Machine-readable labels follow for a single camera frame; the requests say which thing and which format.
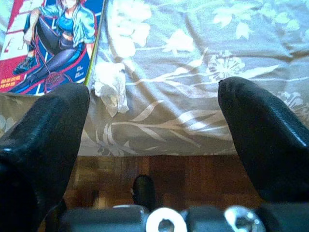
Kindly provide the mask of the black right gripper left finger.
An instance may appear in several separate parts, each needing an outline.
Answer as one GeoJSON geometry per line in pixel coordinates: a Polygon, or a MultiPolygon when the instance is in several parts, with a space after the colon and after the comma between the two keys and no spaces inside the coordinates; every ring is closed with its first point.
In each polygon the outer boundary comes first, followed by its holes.
{"type": "Polygon", "coordinates": [[[39,97],[0,139],[0,229],[35,232],[62,201],[90,103],[83,84],[39,97]]]}

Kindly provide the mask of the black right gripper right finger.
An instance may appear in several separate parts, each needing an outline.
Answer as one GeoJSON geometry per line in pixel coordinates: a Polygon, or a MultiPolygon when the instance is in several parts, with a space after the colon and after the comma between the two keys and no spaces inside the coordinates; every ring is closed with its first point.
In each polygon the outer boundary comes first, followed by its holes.
{"type": "Polygon", "coordinates": [[[244,78],[220,81],[218,103],[259,196],[268,202],[307,202],[307,127],[282,100],[244,78]]]}

